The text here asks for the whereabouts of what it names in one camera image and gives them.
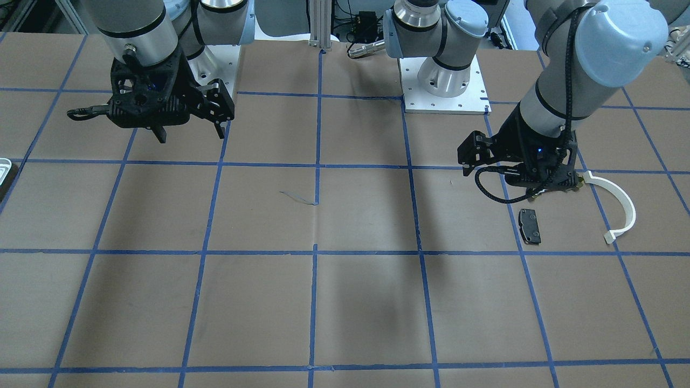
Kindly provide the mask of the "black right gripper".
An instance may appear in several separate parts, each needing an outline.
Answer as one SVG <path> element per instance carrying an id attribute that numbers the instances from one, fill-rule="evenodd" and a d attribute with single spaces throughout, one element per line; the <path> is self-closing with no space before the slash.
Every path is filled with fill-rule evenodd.
<path id="1" fill-rule="evenodd" d="M 190 113 L 199 107 L 199 84 L 194 80 L 182 47 L 158 64 L 144 66 L 143 52 L 127 44 L 122 61 L 111 66 L 113 96 L 107 117 L 121 128 L 151 128 L 159 143 L 166 143 L 163 126 L 187 123 Z M 226 138 L 226 128 L 216 121 L 219 139 Z"/>

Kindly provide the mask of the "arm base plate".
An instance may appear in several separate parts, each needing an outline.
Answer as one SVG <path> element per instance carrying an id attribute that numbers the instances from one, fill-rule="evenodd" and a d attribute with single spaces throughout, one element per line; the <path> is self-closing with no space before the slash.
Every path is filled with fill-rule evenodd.
<path id="1" fill-rule="evenodd" d="M 402 58 L 398 64 L 407 113 L 483 115 L 491 112 L 476 56 L 461 71 L 441 68 L 431 58 Z"/>
<path id="2" fill-rule="evenodd" d="M 188 59 L 190 69 L 200 85 L 207 85 L 214 79 L 221 79 L 230 96 L 236 96 L 242 46 L 206 46 L 204 52 Z"/>

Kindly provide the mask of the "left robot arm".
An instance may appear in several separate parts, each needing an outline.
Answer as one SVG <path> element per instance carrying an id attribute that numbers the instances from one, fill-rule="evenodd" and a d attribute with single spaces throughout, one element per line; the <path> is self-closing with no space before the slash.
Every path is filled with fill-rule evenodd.
<path id="1" fill-rule="evenodd" d="M 688 1 L 525 1 L 550 62 L 491 139 L 520 202 L 576 186 L 576 127 L 663 51 L 688 24 Z"/>

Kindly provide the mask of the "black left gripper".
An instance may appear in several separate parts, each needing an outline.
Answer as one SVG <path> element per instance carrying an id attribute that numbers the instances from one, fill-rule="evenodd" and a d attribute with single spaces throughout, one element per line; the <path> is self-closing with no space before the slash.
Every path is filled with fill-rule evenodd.
<path id="1" fill-rule="evenodd" d="M 517 174 L 507 176 L 511 186 L 537 189 L 548 178 L 545 191 L 571 191 L 574 187 L 577 138 L 574 130 L 557 137 L 542 135 L 527 125 L 517 105 L 493 136 L 493 154 L 501 162 L 515 162 Z"/>

